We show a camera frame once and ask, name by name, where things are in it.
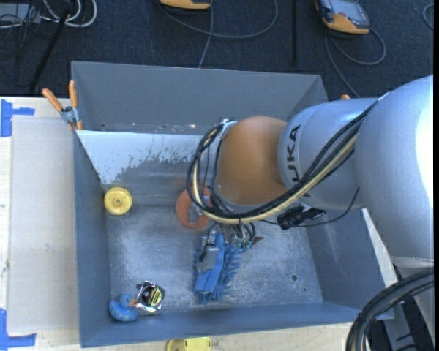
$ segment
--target gray bin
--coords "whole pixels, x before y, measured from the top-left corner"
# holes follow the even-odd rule
[[[351,211],[309,229],[256,223],[264,239],[243,253],[229,294],[208,305],[193,294],[203,231],[174,211],[192,147],[223,118],[288,120],[327,102],[319,75],[76,61],[72,79],[85,127],[73,140],[82,347],[353,322],[385,287],[364,218]],[[124,216],[105,211],[113,186],[134,195]],[[144,280],[166,290],[163,308],[116,322],[109,301]]]

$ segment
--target orange handle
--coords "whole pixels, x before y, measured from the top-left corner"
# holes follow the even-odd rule
[[[68,93],[70,95],[70,102],[72,104],[72,107],[75,108],[78,106],[78,97],[76,95],[76,88],[75,88],[75,81],[71,80],[68,83]]]
[[[60,101],[56,98],[51,90],[48,88],[42,89],[42,95],[52,104],[57,112],[61,112],[64,109],[64,106],[60,103]]]

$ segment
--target bin floor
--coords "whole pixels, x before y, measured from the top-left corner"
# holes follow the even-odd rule
[[[255,226],[263,239],[242,254],[230,291],[204,305],[193,285],[194,256],[205,230],[180,225],[173,205],[134,205],[123,216],[108,215],[111,295],[136,295],[135,285],[148,280],[166,290],[164,312],[321,302],[307,231]]]

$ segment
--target blue brush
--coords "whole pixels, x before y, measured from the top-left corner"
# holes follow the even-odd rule
[[[207,304],[211,300],[220,301],[223,295],[228,293],[230,288],[228,284],[241,266],[241,253],[244,251],[242,248],[238,248],[235,244],[226,244],[223,234],[216,235],[215,246],[219,250],[214,267],[201,272],[195,269],[194,292],[202,304]],[[201,244],[195,255],[195,261],[200,259],[202,253]]]

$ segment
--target blue rubber duck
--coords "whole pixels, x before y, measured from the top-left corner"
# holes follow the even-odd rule
[[[123,294],[118,301],[109,303],[109,314],[118,321],[130,322],[138,318],[138,310],[134,307],[134,301],[130,294]]]

